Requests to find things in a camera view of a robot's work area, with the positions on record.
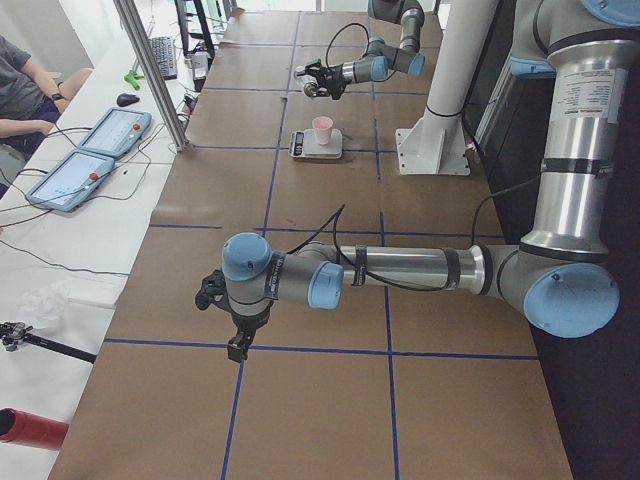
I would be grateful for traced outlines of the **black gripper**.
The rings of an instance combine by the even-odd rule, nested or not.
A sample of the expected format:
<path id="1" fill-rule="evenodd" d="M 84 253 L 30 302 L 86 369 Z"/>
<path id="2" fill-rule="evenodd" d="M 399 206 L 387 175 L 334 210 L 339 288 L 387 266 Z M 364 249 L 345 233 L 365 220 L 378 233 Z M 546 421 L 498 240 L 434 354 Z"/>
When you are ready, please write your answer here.
<path id="1" fill-rule="evenodd" d="M 308 76 L 323 76 L 324 86 L 309 82 L 306 84 L 306 96 L 315 98 L 331 98 L 339 100 L 341 91 L 345 90 L 343 66 L 324 66 L 320 59 L 310 61 L 304 66 L 304 74 Z"/>
<path id="2" fill-rule="evenodd" d="M 248 358 L 248 350 L 254 341 L 256 331 L 268 323 L 269 317 L 269 310 L 264 310 L 251 316 L 232 314 L 232 321 L 237 331 L 236 335 L 227 344 L 229 360 L 244 361 Z"/>

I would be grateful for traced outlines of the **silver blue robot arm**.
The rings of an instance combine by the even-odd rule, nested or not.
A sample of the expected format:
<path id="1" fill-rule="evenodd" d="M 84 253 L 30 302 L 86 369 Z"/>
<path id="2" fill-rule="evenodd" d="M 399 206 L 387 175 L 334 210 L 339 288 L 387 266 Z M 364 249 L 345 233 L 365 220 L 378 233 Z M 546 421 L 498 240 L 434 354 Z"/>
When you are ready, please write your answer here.
<path id="1" fill-rule="evenodd" d="M 341 98 L 349 85 L 384 82 L 394 73 L 419 76 L 426 62 L 420 53 L 420 32 L 425 14 L 417 1 L 371 1 L 368 15 L 401 27 L 400 45 L 391 46 L 377 36 L 368 39 L 360 58 L 331 65 L 316 59 L 294 70 L 294 78 L 309 98 Z"/>
<path id="2" fill-rule="evenodd" d="M 629 289 L 607 270 L 600 227 L 619 111 L 638 59 L 635 1 L 518 2 L 511 71 L 554 82 L 531 231 L 515 245 L 464 249 L 343 246 L 310 237 L 285 252 L 256 233 L 237 234 L 202 285 L 235 324 L 229 358 L 247 358 L 276 301 L 333 309 L 346 285 L 465 289 L 502 300 L 532 326 L 567 339 L 627 316 Z"/>

